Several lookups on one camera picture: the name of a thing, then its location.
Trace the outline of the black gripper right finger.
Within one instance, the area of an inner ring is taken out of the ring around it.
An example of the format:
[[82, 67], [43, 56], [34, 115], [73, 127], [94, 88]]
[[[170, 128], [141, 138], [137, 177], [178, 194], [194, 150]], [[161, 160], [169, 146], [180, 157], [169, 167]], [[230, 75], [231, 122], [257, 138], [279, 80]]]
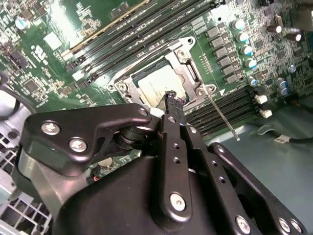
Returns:
[[306, 235], [300, 220], [225, 146], [206, 145], [199, 131], [183, 122], [183, 139], [195, 169], [212, 225], [219, 235]]

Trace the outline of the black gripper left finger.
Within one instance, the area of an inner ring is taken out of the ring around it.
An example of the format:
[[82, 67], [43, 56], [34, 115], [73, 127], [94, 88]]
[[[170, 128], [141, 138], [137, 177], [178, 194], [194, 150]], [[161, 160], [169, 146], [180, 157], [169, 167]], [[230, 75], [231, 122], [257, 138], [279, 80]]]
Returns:
[[18, 170], [55, 221], [73, 195], [138, 158], [188, 165], [183, 105], [167, 92], [159, 117], [135, 103], [33, 114], [22, 131]]

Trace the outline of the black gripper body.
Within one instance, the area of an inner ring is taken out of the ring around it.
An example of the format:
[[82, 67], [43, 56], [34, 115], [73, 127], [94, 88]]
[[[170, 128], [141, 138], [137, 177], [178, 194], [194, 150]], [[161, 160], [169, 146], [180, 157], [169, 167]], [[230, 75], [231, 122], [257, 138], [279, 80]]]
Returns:
[[210, 180], [179, 158], [141, 157], [73, 195], [55, 235], [230, 235], [232, 219]]

